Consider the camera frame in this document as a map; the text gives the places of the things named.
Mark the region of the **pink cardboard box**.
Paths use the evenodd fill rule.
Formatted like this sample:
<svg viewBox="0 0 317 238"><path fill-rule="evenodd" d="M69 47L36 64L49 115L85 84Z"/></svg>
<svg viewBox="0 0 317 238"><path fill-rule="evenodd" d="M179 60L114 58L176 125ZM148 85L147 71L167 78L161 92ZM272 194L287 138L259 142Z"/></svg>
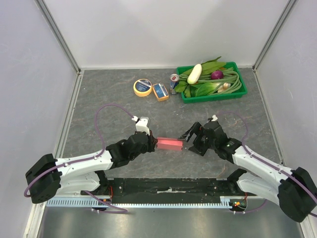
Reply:
<svg viewBox="0 0 317 238"><path fill-rule="evenodd" d="M157 148L163 150L181 151L183 149L183 141L174 138L157 138Z"/></svg>

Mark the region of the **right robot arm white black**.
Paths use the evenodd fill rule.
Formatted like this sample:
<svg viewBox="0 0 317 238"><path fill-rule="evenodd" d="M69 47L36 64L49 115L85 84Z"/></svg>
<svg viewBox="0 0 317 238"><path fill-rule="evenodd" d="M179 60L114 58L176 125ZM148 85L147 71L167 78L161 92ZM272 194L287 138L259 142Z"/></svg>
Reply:
<svg viewBox="0 0 317 238"><path fill-rule="evenodd" d="M252 193L269 200L295 222L302 222L317 206L317 187L305 169L279 165L252 151L243 142L230 138L215 120L194 123L180 136L188 142L196 135L190 151L204 156L212 149L221 159L241 167L237 178L227 182L228 192Z"/></svg>

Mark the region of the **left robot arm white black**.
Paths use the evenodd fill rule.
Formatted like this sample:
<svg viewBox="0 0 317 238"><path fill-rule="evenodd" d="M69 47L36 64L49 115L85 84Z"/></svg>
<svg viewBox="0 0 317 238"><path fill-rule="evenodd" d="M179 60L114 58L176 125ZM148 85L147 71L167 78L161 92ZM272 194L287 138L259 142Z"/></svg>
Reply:
<svg viewBox="0 0 317 238"><path fill-rule="evenodd" d="M52 154L43 155L25 174L24 196L39 204L59 193L87 190L103 195L109 188L103 171L126 166L139 155L154 152L157 142L152 133L135 132L96 153L57 159Z"/></svg>

